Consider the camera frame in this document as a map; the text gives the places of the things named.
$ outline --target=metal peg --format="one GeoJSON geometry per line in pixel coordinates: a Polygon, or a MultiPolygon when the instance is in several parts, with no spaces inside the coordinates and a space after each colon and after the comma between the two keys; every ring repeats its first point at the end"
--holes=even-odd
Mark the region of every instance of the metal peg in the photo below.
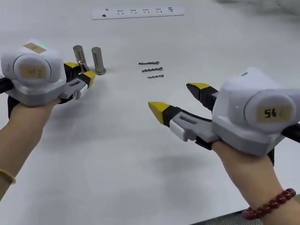
{"type": "Polygon", "coordinates": [[[106,73],[106,69],[103,65],[103,58],[101,53],[101,48],[99,47],[93,47],[92,48],[92,54],[95,64],[95,72],[97,75],[103,75],[106,73]]]}
{"type": "Polygon", "coordinates": [[[87,69],[87,71],[90,70],[86,63],[86,59],[85,59],[84,52],[83,52],[83,47],[81,45],[75,45],[73,47],[73,51],[75,54],[76,62],[79,63],[81,61],[84,64],[84,67],[87,69]]]}
{"type": "Polygon", "coordinates": [[[78,64],[80,66],[80,69],[81,69],[82,73],[85,73],[86,71],[88,71],[88,69],[85,67],[85,64],[84,64],[83,61],[79,61],[78,64]]]}

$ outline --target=power outlet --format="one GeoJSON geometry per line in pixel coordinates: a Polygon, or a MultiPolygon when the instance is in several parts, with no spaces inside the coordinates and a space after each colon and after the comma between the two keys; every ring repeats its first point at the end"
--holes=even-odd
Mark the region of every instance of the power outlet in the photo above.
{"type": "Polygon", "coordinates": [[[181,7],[94,8],[93,20],[184,15],[181,7]]]}

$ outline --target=metal pin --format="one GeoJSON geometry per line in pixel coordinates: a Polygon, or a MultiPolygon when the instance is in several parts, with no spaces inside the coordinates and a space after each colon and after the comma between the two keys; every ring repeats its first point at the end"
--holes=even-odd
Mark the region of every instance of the metal pin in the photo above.
{"type": "Polygon", "coordinates": [[[78,64],[80,66],[80,69],[81,69],[82,73],[85,73],[86,71],[88,71],[88,69],[85,67],[85,64],[84,64],[83,61],[79,61],[78,64]]]}
{"type": "Polygon", "coordinates": [[[142,70],[142,72],[144,73],[144,72],[151,72],[151,71],[157,71],[157,70],[162,71],[163,68],[159,67],[159,68],[153,68],[153,69],[144,69],[144,70],[142,70]]]}
{"type": "Polygon", "coordinates": [[[83,47],[81,45],[75,45],[73,47],[73,51],[75,54],[76,62],[77,63],[79,63],[80,61],[83,62],[87,71],[90,70],[86,63],[86,59],[85,59],[84,52],[83,52],[83,47]]]}
{"type": "Polygon", "coordinates": [[[139,62],[139,65],[159,65],[159,61],[156,61],[156,62],[139,62]]]}
{"type": "Polygon", "coordinates": [[[101,48],[99,47],[93,47],[92,48],[92,54],[95,64],[95,72],[97,75],[103,75],[106,73],[106,69],[103,65],[103,58],[101,53],[101,48]]]}
{"type": "Polygon", "coordinates": [[[156,75],[156,76],[148,76],[147,78],[157,78],[157,77],[164,77],[164,75],[162,74],[162,75],[156,75]]]}

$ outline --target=person's right hand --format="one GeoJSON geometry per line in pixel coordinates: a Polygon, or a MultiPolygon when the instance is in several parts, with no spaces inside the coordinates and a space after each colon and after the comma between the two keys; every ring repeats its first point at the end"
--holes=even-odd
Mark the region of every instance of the person's right hand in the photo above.
{"type": "Polygon", "coordinates": [[[268,156],[246,155],[221,141],[213,143],[212,149],[252,208],[262,206],[283,191],[268,156]]]}

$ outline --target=table surface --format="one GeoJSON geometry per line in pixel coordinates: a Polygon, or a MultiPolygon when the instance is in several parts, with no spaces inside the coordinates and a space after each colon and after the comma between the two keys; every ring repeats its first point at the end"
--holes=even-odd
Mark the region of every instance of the table surface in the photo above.
{"type": "MultiPolygon", "coordinates": [[[[162,5],[128,0],[126,5],[162,5]]],[[[300,19],[278,8],[211,0],[174,0],[186,15],[93,21],[93,7],[120,0],[2,0],[0,53],[37,38],[74,61],[72,47],[103,51],[107,74],[80,101],[57,106],[41,143],[0,204],[0,224],[188,225],[247,207],[220,160],[161,126],[148,101],[210,117],[186,89],[219,88],[256,66],[283,86],[299,87],[300,19]],[[164,78],[147,79],[140,61],[161,61],[164,78]]],[[[7,122],[0,95],[0,125],[7,122]]],[[[284,187],[300,191],[299,146],[276,150],[284,187]]]]}

